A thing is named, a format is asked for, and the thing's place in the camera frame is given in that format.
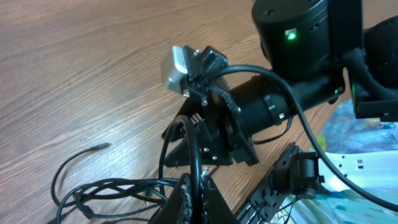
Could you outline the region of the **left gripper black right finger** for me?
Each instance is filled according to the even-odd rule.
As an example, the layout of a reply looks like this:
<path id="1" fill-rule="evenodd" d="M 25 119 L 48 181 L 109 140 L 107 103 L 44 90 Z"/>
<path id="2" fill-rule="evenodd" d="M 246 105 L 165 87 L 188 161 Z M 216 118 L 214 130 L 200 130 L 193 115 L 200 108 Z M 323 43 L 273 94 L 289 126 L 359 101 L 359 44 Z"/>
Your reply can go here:
<path id="1" fill-rule="evenodd" d="M 202 178 L 202 224 L 239 224 L 211 176 Z"/>

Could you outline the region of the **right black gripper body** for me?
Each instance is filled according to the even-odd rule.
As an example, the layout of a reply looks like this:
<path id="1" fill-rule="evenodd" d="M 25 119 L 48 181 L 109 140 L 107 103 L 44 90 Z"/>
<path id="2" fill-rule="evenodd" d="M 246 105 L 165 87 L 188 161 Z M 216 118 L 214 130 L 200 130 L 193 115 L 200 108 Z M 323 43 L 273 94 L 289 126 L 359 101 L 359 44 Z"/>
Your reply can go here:
<path id="1" fill-rule="evenodd" d="M 243 112 L 227 84 L 215 84 L 208 92 L 187 98 L 183 114 L 194 122 L 205 164 L 229 166 L 259 162 L 251 136 L 243 127 Z"/>

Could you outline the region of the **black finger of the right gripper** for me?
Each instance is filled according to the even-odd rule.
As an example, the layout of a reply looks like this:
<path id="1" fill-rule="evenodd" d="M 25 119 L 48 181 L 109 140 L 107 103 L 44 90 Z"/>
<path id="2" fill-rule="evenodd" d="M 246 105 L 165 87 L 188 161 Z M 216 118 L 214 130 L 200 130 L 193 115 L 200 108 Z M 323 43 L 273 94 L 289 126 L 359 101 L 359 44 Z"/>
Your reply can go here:
<path id="1" fill-rule="evenodd" d="M 186 116 L 196 127 L 202 121 L 202 112 L 199 104 L 194 102 L 184 102 L 175 116 Z M 185 137 L 185 126 L 178 122 L 174 124 L 174 131 L 170 140 L 178 140 Z"/>
<path id="2" fill-rule="evenodd" d="M 203 165 L 214 165 L 215 162 L 209 151 L 204 151 L 202 147 L 199 147 L 199 152 L 201 155 L 201 163 Z M 165 157 L 164 165 L 167 167 L 180 167 L 188 166 L 190 164 L 190 151 L 188 148 L 187 138 L 183 138 L 180 143 L 178 143 L 174 149 L 172 149 Z"/>

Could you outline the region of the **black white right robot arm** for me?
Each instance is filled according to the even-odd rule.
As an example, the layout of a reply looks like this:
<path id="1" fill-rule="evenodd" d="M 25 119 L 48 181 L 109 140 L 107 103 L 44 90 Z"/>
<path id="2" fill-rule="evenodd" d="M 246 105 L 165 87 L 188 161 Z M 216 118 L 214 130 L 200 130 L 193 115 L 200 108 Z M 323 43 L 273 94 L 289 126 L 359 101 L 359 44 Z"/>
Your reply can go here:
<path id="1" fill-rule="evenodd" d="M 185 96 L 163 133 L 167 167 L 229 166 L 259 158 L 252 136 L 291 122 L 345 90 L 349 71 L 358 118 L 397 120 L 397 18 L 364 29 L 361 1 L 257 0 L 251 16 L 270 68 L 231 65 L 213 47 L 171 48 L 161 64 L 169 90 Z"/>

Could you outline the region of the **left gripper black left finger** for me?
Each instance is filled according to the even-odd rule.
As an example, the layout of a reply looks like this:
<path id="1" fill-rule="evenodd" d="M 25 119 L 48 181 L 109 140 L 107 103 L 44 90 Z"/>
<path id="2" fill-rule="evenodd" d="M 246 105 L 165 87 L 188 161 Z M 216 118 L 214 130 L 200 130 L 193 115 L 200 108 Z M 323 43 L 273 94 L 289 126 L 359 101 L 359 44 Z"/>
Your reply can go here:
<path id="1" fill-rule="evenodd" d="M 189 224 L 193 213 L 192 183 L 188 173 L 182 174 L 160 212 L 149 224 Z"/>

